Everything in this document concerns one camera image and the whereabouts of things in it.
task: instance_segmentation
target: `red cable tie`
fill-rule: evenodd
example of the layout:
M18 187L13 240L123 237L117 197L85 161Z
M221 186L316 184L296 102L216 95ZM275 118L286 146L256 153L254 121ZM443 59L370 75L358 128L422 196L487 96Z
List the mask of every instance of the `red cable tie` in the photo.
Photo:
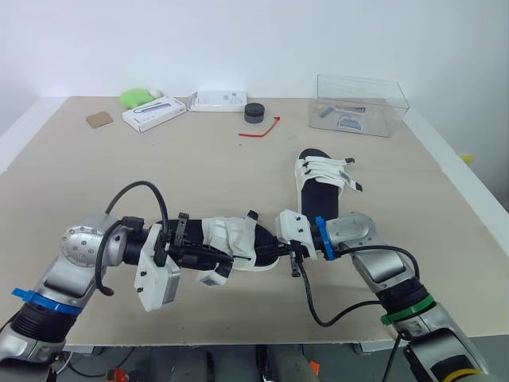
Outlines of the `red cable tie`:
M250 137L250 138L263 138L265 137L267 134L269 134L269 132L275 128L275 126L278 124L278 122L281 120L281 117L274 117L274 123L272 124L272 126L270 127L269 130L267 130L265 133L263 134L244 134L244 133L239 133L239 136L241 137Z

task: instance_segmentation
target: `green plush toy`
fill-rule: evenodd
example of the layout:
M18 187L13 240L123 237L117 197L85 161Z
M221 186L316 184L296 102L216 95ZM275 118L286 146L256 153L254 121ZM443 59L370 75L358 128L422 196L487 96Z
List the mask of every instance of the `green plush toy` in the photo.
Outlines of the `green plush toy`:
M154 97L150 95L148 90L141 88L130 89L120 95L120 103L128 109L138 107L153 99Z

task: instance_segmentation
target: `table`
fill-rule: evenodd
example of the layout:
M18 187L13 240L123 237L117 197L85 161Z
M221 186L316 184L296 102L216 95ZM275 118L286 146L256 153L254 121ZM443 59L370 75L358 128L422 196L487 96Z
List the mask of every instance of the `table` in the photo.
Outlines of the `table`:
M243 216L249 209L274 231L283 209L297 209L293 163L306 147L332 158L354 157L349 173L362 194L346 189L341 209L364 212L391 244L418 258L422 281L469 336L503 334L509 262L440 166L401 125L391 138L307 127L307 99L263 99L266 124L242 114L187 113L143 134L122 121L116 98L71 97L0 176L0 297L5 321L21 302L15 287L32 288L58 253L67 226L102 211L127 183L146 179L163 192L170 216ZM107 111L112 124L91 129L87 115ZM265 138L273 116L281 122ZM158 219L147 189L130 191L116 216ZM330 318L373 299L347 258L306 262L319 315ZM282 259L271 271L233 272L208 288L183 270L175 303L146 313L134 291L135 268L108 270L113 297L96 293L68 335L69 344L242 344L386 340L383 310L364 307L331 328L311 318L301 279Z

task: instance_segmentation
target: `white box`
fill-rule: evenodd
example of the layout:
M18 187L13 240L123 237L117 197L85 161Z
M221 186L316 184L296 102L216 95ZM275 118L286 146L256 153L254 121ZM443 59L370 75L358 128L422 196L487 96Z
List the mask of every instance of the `white box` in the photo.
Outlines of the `white box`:
M142 133L185 113L186 110L185 105L181 101L165 95L154 101L144 103L142 106L124 111L122 119L135 130Z
M235 90L198 91L188 100L190 111L243 112L247 104L247 93Z

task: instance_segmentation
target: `cardboard piece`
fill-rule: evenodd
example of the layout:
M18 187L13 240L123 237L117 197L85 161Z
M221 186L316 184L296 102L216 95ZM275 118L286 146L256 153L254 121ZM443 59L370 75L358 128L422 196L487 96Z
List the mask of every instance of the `cardboard piece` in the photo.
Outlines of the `cardboard piece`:
M113 119L111 116L105 111L101 111L100 113L89 115L87 117L87 122L92 128L96 129L97 127L101 127L107 125L108 123L112 123Z

